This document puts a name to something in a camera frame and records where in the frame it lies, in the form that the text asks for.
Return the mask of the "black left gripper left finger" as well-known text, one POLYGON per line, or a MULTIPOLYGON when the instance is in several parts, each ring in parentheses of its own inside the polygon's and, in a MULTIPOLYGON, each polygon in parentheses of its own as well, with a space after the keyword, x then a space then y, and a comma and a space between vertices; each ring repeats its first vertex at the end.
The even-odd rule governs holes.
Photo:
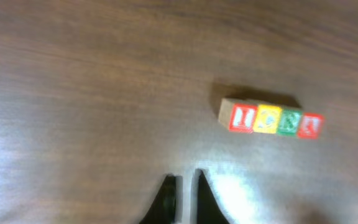
POLYGON ((183 177, 166 174, 140 224, 175 224, 181 222, 183 177))

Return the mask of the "green R block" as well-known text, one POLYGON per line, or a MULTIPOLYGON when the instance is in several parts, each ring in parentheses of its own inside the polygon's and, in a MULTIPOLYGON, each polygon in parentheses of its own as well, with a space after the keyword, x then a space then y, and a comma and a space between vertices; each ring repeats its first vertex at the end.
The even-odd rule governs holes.
POLYGON ((303 112, 300 110, 283 109, 277 127, 277 134, 296 136, 303 112))

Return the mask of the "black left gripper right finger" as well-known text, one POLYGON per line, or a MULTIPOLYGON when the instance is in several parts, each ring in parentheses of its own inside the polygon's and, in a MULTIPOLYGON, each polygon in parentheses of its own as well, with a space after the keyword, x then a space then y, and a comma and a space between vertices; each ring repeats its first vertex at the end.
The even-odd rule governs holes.
POLYGON ((211 190, 204 170, 196 169, 191 186, 190 223, 229 224, 211 190))

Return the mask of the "red A block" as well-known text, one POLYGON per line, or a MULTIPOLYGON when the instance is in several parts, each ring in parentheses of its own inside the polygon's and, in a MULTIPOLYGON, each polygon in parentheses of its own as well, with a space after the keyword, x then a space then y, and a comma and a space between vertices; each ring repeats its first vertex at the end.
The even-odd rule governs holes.
POLYGON ((300 139, 318 139, 323 123, 323 115, 316 113, 304 113, 296 135, 300 139))

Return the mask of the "yellow C letter block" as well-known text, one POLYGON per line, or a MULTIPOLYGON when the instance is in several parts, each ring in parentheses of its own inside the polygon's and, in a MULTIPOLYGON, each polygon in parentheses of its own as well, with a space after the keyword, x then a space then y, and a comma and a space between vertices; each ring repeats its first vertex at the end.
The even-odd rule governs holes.
POLYGON ((282 115, 283 108, 276 105, 259 103, 253 125, 256 133, 275 134, 282 115))

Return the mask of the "red I letter block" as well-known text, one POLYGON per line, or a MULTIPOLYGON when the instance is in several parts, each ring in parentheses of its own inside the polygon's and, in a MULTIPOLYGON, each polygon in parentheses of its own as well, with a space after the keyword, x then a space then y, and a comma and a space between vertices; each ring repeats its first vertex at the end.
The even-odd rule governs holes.
POLYGON ((219 108, 218 121, 228 131, 253 133, 258 105, 246 100, 223 98, 219 108))

